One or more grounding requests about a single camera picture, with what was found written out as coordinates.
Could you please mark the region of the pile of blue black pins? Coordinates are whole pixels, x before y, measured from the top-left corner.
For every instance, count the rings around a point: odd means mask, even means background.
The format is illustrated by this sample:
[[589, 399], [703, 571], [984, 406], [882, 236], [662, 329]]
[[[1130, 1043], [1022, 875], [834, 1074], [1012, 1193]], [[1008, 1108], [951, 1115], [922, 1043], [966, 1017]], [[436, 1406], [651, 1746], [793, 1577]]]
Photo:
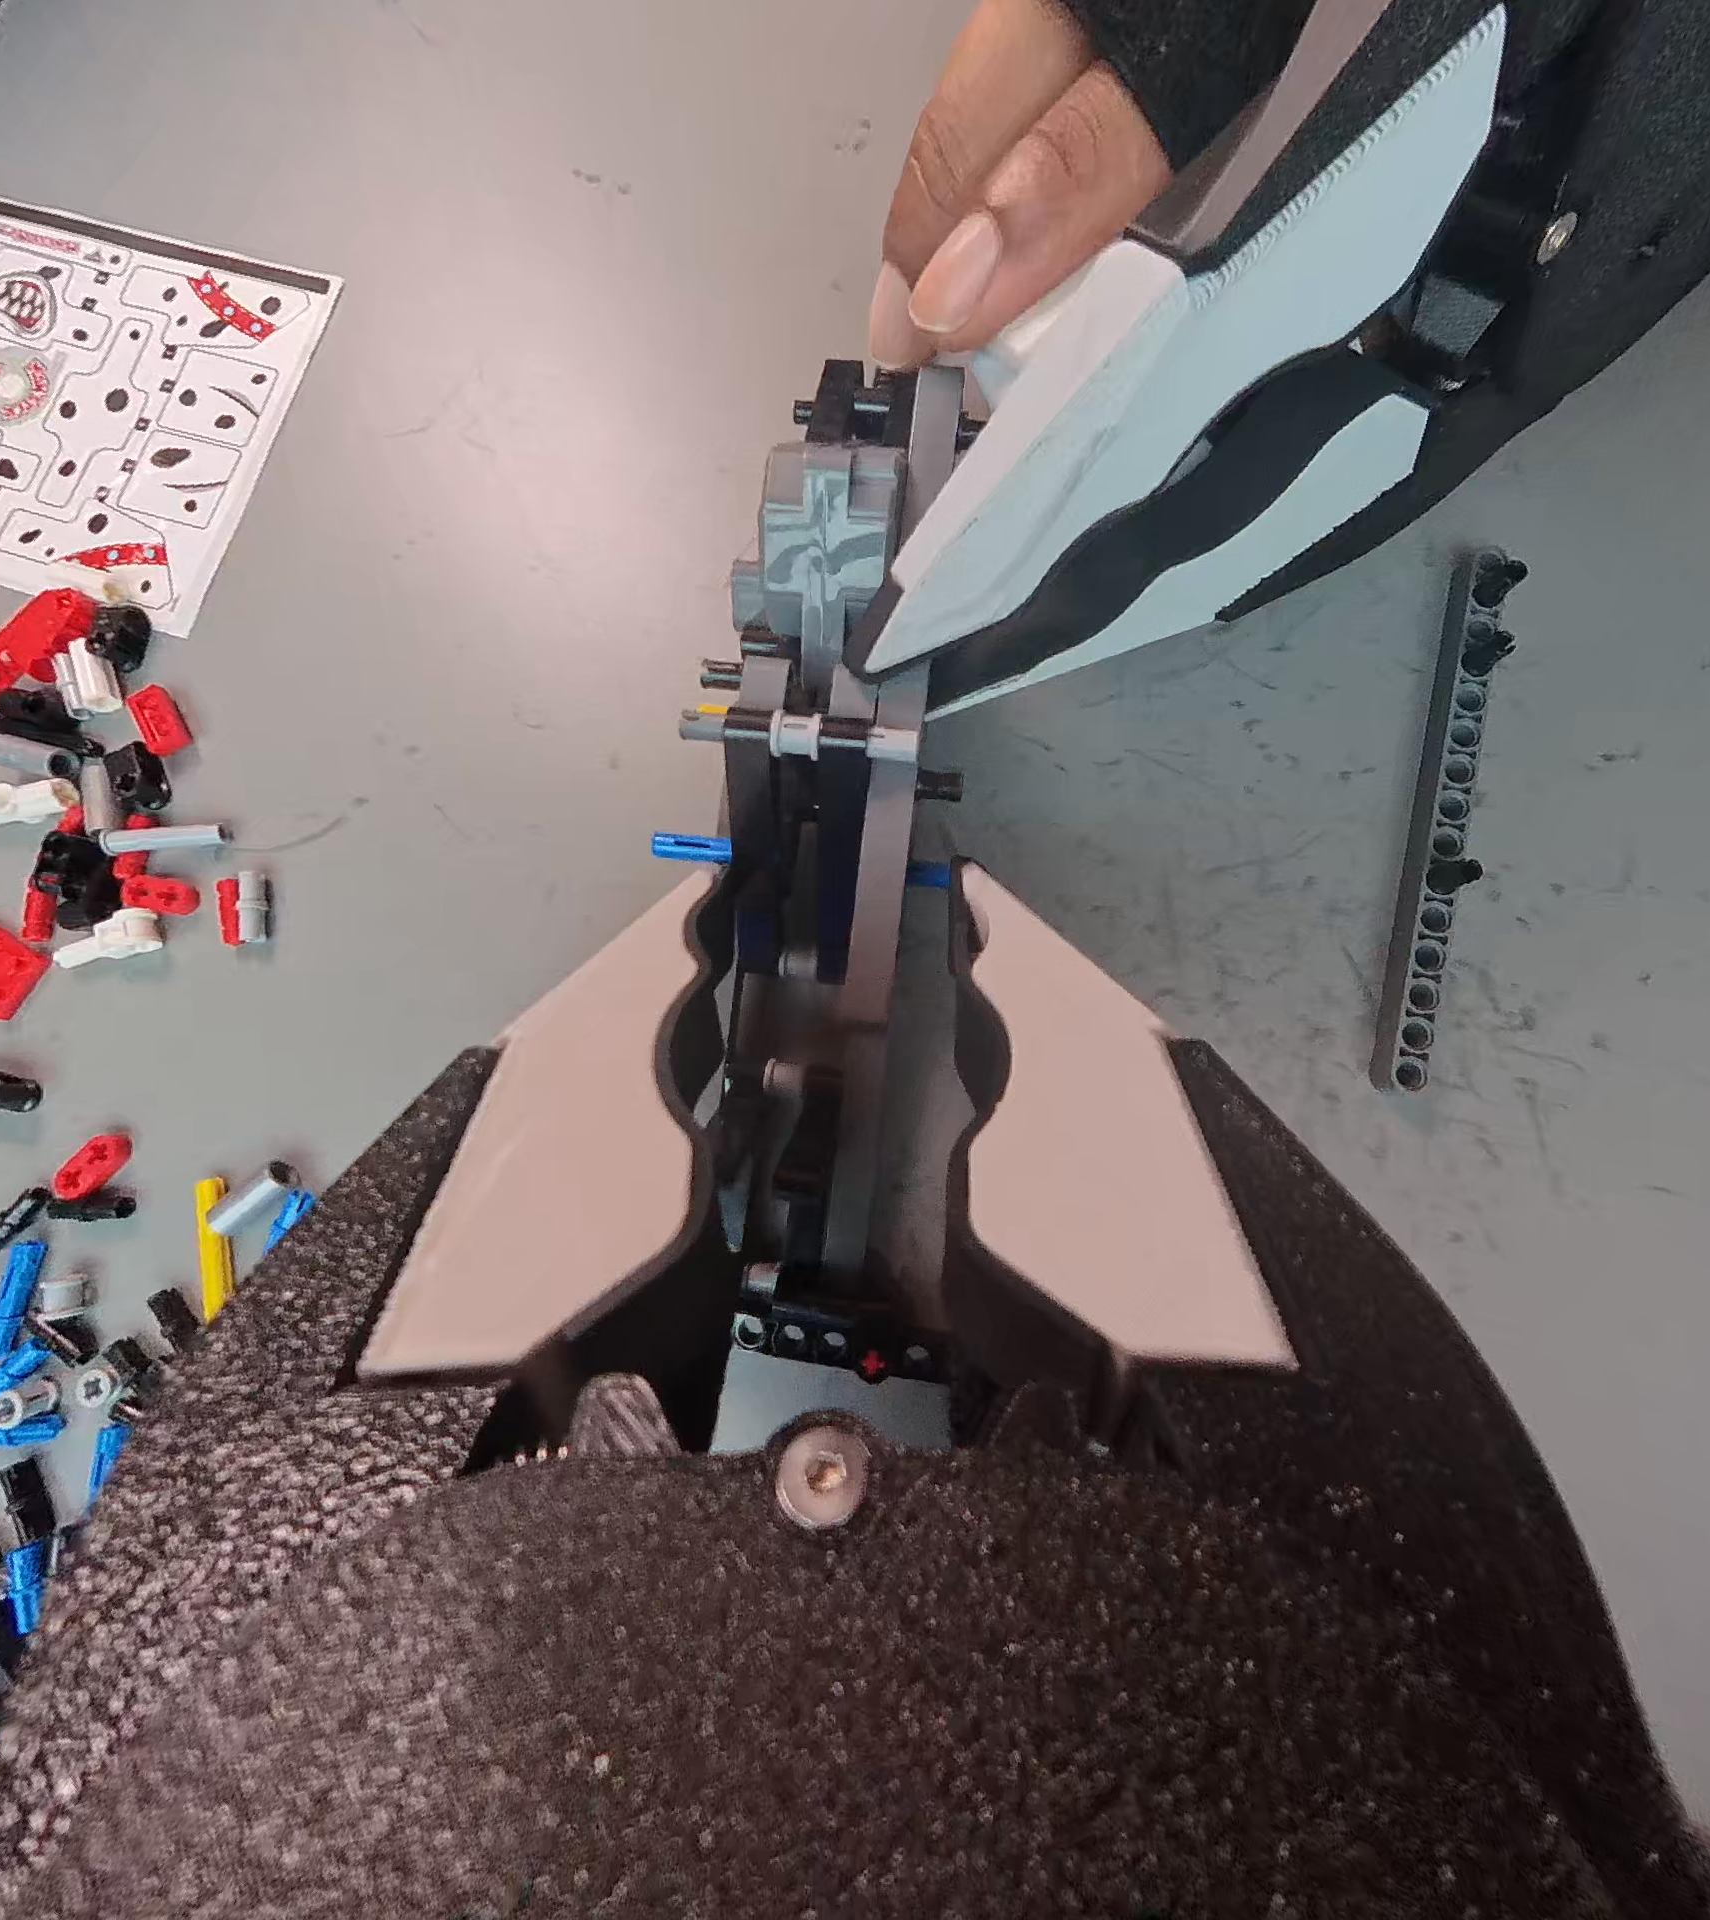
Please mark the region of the pile of blue black pins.
[[84, 1140], [48, 1183], [24, 1189], [0, 1212], [0, 1717], [17, 1663], [35, 1635], [61, 1552], [64, 1522], [42, 1454], [75, 1419], [93, 1424], [79, 1509], [88, 1512], [118, 1465], [170, 1363], [184, 1359], [236, 1294], [233, 1244], [263, 1226], [274, 1252], [317, 1205], [292, 1165], [272, 1164], [240, 1189], [196, 1184], [196, 1283], [146, 1297], [153, 1341], [102, 1341], [93, 1330], [93, 1280], [56, 1275], [43, 1226], [99, 1226], [135, 1212], [118, 1189], [131, 1137]]

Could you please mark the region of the person's right hand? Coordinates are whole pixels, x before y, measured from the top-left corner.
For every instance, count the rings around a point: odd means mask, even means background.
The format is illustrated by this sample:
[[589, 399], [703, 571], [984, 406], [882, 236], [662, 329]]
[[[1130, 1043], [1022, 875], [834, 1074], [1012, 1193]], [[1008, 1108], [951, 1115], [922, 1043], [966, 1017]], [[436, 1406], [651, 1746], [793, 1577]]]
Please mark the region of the person's right hand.
[[972, 354], [1115, 243], [1283, 73], [1309, 4], [980, 4], [882, 229], [868, 356]]

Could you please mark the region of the long grey beam black pins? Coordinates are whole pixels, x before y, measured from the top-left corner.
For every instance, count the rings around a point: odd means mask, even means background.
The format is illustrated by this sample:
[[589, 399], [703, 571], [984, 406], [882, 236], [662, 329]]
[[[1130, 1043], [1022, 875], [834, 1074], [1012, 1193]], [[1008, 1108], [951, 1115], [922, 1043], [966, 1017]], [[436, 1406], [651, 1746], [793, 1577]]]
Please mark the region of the long grey beam black pins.
[[1483, 878], [1469, 832], [1487, 688], [1513, 656], [1505, 605], [1523, 580], [1526, 564], [1499, 548], [1458, 555], [1449, 578], [1374, 1021], [1370, 1085], [1381, 1094], [1429, 1085], [1458, 897]]

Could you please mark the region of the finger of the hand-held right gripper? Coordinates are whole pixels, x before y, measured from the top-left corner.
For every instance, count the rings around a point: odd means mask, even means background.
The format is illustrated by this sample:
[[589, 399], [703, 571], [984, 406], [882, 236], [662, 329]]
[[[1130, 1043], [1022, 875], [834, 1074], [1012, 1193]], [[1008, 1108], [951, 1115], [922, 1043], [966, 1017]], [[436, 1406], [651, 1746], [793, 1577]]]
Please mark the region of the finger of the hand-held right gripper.
[[1009, 613], [1069, 544], [1204, 453], [1417, 274], [1491, 136], [1508, 9], [1319, 4], [1273, 91], [1150, 229], [1041, 301], [972, 373], [987, 421], [904, 538], [872, 670]]
[[1115, 660], [1227, 617], [1417, 458], [1429, 403], [1379, 362], [1309, 359], [1243, 398], [1204, 453], [1098, 520], [1009, 613], [932, 659], [930, 716]]

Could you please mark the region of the sticker sheet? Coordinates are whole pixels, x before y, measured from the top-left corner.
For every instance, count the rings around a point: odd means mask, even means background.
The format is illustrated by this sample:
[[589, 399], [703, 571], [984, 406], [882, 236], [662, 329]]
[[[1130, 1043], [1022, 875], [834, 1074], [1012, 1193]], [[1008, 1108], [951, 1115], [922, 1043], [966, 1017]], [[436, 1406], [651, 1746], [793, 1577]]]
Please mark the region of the sticker sheet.
[[195, 631], [338, 274], [0, 198], [0, 589]]

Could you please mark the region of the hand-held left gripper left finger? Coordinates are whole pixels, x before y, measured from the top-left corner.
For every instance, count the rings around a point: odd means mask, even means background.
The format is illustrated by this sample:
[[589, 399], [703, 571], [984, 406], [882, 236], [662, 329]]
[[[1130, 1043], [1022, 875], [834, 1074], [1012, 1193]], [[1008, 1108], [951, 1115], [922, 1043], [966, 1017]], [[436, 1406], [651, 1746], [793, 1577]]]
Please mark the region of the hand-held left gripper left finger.
[[501, 1029], [356, 1384], [512, 1388], [557, 1440], [592, 1379], [640, 1376], [711, 1449], [741, 1265], [696, 1104], [730, 963], [730, 885], [700, 871]]

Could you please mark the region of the toy truck chassis assembly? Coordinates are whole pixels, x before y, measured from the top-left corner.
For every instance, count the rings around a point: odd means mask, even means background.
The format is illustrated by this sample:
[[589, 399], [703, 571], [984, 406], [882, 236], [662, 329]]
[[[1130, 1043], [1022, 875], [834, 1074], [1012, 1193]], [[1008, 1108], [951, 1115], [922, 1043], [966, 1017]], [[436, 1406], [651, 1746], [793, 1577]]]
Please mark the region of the toy truck chassis assembly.
[[927, 764], [930, 670], [882, 674], [868, 641], [897, 549], [976, 435], [961, 373], [821, 366], [730, 574], [737, 653], [703, 664], [705, 704], [679, 720], [722, 756], [722, 835], [651, 842], [714, 871], [732, 910], [705, 1125], [741, 1272], [732, 1345], [862, 1388], [951, 1383], [872, 1226], [904, 904], [947, 889], [916, 824], [964, 777]]

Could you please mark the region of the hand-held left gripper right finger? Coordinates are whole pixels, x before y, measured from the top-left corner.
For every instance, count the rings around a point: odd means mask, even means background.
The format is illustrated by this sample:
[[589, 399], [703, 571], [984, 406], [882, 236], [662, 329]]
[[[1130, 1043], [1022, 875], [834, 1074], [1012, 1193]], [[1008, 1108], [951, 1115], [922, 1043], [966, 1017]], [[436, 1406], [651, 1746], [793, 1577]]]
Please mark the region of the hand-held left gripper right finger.
[[1166, 1021], [973, 861], [951, 865], [947, 958], [966, 1122], [941, 1305], [964, 1373], [1052, 1388], [1102, 1444], [1158, 1372], [1295, 1376]]

